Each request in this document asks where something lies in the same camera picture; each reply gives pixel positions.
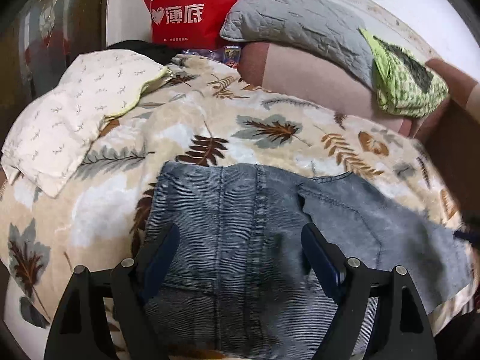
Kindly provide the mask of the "red shopping bag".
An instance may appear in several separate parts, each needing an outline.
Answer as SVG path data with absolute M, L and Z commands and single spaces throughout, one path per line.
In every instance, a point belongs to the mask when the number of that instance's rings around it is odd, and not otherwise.
M 151 16 L 151 41 L 174 49 L 214 50 L 226 45 L 220 31 L 237 0 L 143 0 Z

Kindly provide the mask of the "green patterned folded cloth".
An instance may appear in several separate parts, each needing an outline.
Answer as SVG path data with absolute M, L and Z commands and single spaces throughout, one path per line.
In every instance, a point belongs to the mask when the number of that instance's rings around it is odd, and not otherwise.
M 422 119 L 448 96 L 445 80 L 401 46 L 383 41 L 365 29 L 360 33 L 373 53 L 377 104 L 392 116 Z

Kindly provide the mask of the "leaf pattern fleece blanket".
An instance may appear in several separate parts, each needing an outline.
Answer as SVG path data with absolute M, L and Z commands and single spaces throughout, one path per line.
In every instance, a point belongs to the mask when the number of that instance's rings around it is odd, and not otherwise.
M 7 327 L 31 359 L 47 336 L 73 269 L 114 267 L 146 242 L 164 164 L 251 164 L 306 178 L 352 173 L 385 197 L 454 232 L 436 198 L 442 179 L 420 143 L 378 124 L 247 84 L 206 58 L 180 55 L 167 80 L 111 120 L 56 197 L 21 176 L 1 186 L 1 261 L 9 271 Z M 426 313 L 440 332 L 473 300 L 479 261 L 465 247 L 473 281 Z

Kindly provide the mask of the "black garment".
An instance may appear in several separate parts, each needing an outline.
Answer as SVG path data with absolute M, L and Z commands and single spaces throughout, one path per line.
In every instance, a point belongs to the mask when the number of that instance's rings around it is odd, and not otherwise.
M 131 50 L 140 55 L 144 55 L 155 62 L 166 65 L 169 64 L 174 57 L 182 53 L 182 49 L 171 48 L 166 45 L 160 45 L 147 41 L 126 40 L 114 43 L 107 47 L 108 50 Z

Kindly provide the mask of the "blue snack packet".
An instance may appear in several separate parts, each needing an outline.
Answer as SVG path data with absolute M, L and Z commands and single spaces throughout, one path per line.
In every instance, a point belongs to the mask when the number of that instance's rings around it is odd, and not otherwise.
M 231 68 L 237 68 L 241 58 L 242 48 L 240 46 L 224 46 L 220 49 L 210 51 L 210 58 L 224 63 Z

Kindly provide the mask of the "pink brown bolster blanket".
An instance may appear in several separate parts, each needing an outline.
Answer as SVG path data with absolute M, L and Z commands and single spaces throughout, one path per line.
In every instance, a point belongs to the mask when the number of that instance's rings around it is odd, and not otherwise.
M 300 49 L 248 43 L 242 47 L 238 71 L 250 85 L 360 116 L 406 137 L 412 133 L 413 121 L 381 111 L 370 88 L 334 63 Z

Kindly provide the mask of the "grey denim pants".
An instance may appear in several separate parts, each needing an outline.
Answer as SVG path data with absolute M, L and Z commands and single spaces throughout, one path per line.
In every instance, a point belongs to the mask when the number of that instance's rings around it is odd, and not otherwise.
M 308 223 L 367 267 L 406 267 L 427 312 L 473 281 L 452 230 L 355 174 L 306 178 L 272 166 L 168 162 L 145 241 L 175 224 L 180 244 L 145 312 L 169 351 L 310 359 L 336 306 L 304 259 Z

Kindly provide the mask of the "white patterned pillow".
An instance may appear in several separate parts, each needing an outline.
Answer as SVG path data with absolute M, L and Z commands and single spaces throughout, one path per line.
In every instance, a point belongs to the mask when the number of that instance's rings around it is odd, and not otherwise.
M 58 85 L 31 102 L 1 148 L 7 182 L 23 176 L 56 197 L 101 131 L 167 80 L 168 69 L 128 49 L 80 55 Z

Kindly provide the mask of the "grey quilted pillow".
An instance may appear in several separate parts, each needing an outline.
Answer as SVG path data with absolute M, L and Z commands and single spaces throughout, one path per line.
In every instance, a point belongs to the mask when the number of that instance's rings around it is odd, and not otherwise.
M 304 50 L 372 89 L 374 56 L 360 32 L 364 28 L 359 16 L 329 0 L 238 0 L 225 16 L 220 37 Z

